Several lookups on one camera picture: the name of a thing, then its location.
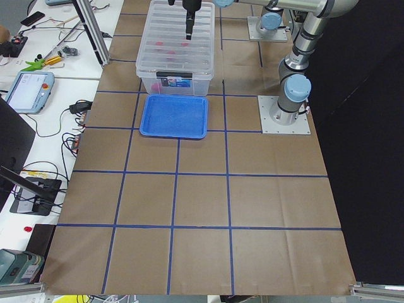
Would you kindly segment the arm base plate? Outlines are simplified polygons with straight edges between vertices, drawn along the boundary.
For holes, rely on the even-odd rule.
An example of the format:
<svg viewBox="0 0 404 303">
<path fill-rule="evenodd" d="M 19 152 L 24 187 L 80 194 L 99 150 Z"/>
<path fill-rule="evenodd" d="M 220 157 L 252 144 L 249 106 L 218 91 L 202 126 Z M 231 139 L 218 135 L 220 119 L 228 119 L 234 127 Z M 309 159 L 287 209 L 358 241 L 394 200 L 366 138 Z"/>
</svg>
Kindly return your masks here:
<svg viewBox="0 0 404 303">
<path fill-rule="evenodd" d="M 278 96 L 258 95 L 258 109 L 263 134 L 310 135 L 311 130 L 304 106 L 295 113 L 287 113 L 278 107 Z"/>
<path fill-rule="evenodd" d="M 248 16 L 247 25 L 249 30 L 249 40 L 255 42 L 287 42 L 287 34 L 284 28 L 267 30 L 262 27 L 261 18 L 258 16 Z"/>
</svg>

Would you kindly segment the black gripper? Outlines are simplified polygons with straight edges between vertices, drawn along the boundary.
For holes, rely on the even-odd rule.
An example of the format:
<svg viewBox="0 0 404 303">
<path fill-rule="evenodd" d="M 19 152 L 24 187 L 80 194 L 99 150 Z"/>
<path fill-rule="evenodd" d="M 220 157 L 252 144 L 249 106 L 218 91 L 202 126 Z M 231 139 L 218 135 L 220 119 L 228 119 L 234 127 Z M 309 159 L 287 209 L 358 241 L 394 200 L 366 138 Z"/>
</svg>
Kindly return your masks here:
<svg viewBox="0 0 404 303">
<path fill-rule="evenodd" d="M 186 39 L 191 40 L 193 34 L 193 26 L 195 12 L 201 9 L 202 0 L 182 0 L 182 7 L 187 11 L 186 14 Z"/>
</svg>

